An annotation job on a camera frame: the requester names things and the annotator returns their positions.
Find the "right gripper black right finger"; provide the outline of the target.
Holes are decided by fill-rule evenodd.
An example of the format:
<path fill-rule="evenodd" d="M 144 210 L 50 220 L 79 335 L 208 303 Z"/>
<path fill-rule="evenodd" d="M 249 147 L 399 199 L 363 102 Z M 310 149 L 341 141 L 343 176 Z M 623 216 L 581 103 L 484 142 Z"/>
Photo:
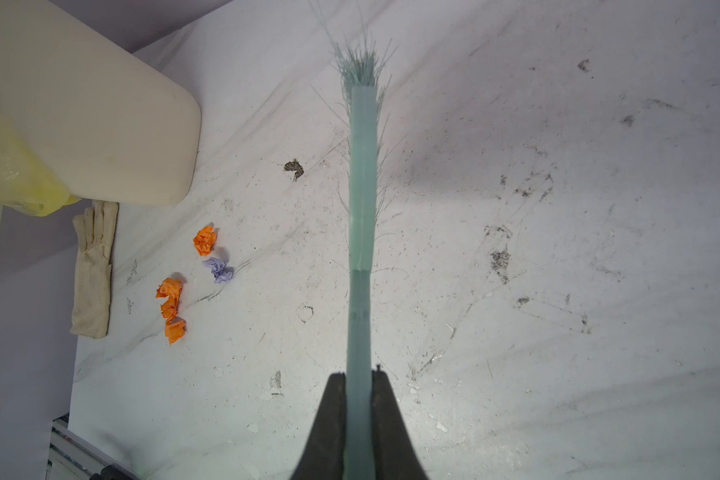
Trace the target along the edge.
<path fill-rule="evenodd" d="M 388 375 L 372 371 L 372 440 L 378 480 L 427 480 L 408 435 Z"/>

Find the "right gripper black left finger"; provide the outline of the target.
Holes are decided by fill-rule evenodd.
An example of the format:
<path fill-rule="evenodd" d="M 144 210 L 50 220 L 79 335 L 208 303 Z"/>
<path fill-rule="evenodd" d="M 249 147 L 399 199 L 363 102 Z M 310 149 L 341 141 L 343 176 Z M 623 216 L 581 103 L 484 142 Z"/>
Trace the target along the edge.
<path fill-rule="evenodd" d="M 341 480 L 346 441 L 346 375 L 328 377 L 293 480 Z"/>

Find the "green hand brush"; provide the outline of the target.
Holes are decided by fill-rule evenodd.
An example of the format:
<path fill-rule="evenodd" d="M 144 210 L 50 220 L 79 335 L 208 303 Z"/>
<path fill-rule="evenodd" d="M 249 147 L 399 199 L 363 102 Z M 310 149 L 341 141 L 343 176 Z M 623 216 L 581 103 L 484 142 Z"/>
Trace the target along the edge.
<path fill-rule="evenodd" d="M 371 274 L 378 217 L 378 124 L 386 86 L 379 54 L 366 27 L 357 41 L 330 40 L 341 78 L 349 128 L 348 322 L 344 479 L 374 479 L 372 440 Z"/>

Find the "orange paper scraps far left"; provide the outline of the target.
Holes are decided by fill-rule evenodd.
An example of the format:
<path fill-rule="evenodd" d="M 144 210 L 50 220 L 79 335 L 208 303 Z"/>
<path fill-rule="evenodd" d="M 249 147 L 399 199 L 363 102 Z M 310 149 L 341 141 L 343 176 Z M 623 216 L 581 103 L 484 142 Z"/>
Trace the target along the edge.
<path fill-rule="evenodd" d="M 161 315 L 165 321 L 164 334 L 170 344 L 174 344 L 186 334 L 186 322 L 179 314 L 182 283 L 174 278 L 166 278 L 157 288 L 155 297 L 164 299 Z"/>

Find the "orange purple scraps centre left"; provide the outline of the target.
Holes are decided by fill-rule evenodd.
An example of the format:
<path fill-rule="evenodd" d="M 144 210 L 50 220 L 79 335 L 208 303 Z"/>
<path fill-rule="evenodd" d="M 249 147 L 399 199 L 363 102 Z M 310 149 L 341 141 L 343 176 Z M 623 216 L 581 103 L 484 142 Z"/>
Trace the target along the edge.
<path fill-rule="evenodd" d="M 234 278 L 234 269 L 226 260 L 214 256 L 217 241 L 217 231 L 213 225 L 207 225 L 197 232 L 193 238 L 193 246 L 202 258 L 202 265 L 213 276 L 215 284 L 227 284 Z"/>

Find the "cream fabric glove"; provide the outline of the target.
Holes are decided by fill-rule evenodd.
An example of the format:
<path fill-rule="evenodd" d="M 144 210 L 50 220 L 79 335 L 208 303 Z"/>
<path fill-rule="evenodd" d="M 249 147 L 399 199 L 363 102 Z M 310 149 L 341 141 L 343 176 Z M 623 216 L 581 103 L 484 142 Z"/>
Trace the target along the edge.
<path fill-rule="evenodd" d="M 107 335 L 111 304 L 111 252 L 119 204 L 94 200 L 73 218 L 78 251 L 71 316 L 74 335 L 101 339 Z"/>

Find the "beige trash bin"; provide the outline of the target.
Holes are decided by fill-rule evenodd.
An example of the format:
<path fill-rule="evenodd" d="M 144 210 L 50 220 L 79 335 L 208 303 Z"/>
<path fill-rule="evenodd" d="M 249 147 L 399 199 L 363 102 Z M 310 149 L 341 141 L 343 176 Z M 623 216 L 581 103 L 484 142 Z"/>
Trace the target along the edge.
<path fill-rule="evenodd" d="M 197 101 L 48 1 L 0 1 L 0 114 L 76 196 L 170 206 L 190 189 Z"/>

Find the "yellow plastic bin liner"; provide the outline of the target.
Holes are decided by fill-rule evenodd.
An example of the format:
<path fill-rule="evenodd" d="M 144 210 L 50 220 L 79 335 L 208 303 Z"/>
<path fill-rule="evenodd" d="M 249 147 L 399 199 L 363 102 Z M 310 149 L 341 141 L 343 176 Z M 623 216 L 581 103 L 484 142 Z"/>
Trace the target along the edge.
<path fill-rule="evenodd" d="M 45 217 L 78 201 L 0 114 L 0 205 Z"/>

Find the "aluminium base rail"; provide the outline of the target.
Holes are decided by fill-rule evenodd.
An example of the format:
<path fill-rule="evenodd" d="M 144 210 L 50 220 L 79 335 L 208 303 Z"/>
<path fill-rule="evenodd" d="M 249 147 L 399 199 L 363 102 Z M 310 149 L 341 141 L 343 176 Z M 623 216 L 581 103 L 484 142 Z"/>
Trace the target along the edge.
<path fill-rule="evenodd" d="M 46 479 L 138 479 L 117 462 L 68 428 L 68 417 L 55 419 L 51 426 Z"/>

